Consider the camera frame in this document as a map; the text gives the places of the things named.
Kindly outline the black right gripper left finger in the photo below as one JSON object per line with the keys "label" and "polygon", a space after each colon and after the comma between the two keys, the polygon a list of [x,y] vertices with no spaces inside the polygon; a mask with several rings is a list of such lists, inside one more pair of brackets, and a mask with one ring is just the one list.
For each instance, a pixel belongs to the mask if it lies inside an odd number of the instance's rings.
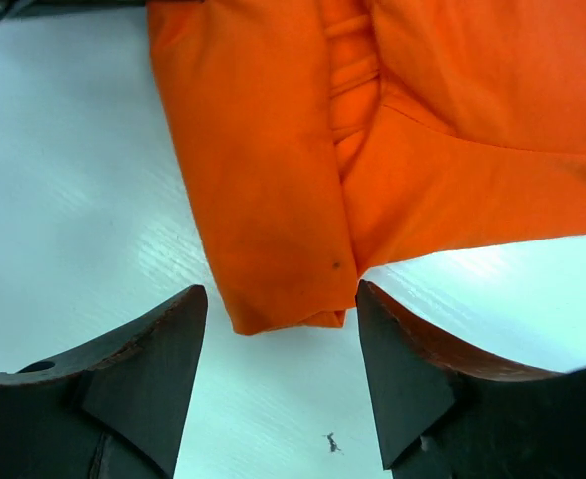
{"label": "black right gripper left finger", "polygon": [[193,285],[110,332],[0,372],[0,478],[171,478],[202,349]]}

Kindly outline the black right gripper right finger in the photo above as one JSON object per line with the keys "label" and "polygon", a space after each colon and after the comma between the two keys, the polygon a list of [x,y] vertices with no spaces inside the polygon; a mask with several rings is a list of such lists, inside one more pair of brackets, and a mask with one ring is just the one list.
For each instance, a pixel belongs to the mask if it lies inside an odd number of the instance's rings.
{"label": "black right gripper right finger", "polygon": [[377,285],[356,309],[382,465],[396,478],[586,478],[586,367],[478,348]]}

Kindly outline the orange t-shirt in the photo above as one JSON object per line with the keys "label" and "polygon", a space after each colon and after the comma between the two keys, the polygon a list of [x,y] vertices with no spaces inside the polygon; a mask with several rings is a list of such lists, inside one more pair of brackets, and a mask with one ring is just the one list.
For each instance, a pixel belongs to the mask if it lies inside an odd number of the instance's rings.
{"label": "orange t-shirt", "polygon": [[233,330],[340,327],[372,268],[586,235],[586,1],[152,1]]}

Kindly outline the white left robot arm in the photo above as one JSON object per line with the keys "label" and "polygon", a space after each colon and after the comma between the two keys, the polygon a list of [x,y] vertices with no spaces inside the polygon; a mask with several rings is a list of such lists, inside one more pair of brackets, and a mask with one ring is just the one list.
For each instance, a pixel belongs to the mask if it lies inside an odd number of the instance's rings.
{"label": "white left robot arm", "polygon": [[72,14],[137,9],[147,0],[0,0],[0,23],[6,20],[58,17]]}

